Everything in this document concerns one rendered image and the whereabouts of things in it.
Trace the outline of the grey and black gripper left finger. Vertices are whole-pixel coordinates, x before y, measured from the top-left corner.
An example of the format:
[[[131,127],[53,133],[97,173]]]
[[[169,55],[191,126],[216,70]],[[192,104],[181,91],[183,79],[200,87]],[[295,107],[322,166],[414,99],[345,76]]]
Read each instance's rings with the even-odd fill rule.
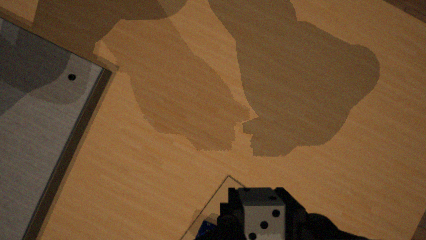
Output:
[[[194,240],[247,240],[245,213],[235,188],[228,188],[228,203],[220,203],[217,226]]]

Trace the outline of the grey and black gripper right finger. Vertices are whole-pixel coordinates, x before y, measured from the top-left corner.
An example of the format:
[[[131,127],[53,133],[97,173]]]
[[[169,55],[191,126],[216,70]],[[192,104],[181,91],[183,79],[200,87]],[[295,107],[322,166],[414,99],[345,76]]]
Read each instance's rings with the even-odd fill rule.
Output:
[[[324,215],[306,209],[283,187],[274,192],[285,203],[285,240],[362,240],[368,239],[339,230]]]

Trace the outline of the blue die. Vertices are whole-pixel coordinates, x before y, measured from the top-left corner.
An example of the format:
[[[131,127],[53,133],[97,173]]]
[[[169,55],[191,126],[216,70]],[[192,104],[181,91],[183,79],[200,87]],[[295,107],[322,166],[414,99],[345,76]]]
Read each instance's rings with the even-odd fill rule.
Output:
[[[203,223],[202,223],[202,225],[201,225],[201,227],[200,227],[200,229],[199,229],[199,231],[198,231],[198,233],[196,235],[196,238],[199,237],[199,236],[201,236],[202,234],[206,233],[207,231],[211,230],[212,228],[214,228],[216,226],[217,225],[212,224],[212,223],[210,223],[208,221],[203,221]]]

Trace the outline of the white die with black pips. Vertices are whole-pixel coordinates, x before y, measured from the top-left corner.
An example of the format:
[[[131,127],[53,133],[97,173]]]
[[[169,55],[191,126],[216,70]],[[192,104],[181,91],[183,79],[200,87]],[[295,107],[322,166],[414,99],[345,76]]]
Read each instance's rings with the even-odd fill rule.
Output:
[[[247,240],[285,240],[285,203],[271,187],[238,188]]]

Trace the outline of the tan flat mat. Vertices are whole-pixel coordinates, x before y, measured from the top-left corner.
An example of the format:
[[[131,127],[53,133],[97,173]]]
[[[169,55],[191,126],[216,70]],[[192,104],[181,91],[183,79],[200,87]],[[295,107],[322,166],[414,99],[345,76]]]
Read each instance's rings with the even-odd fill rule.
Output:
[[[220,216],[220,203],[228,203],[228,188],[245,187],[228,175],[181,240],[194,240],[203,221],[217,225],[217,217]]]

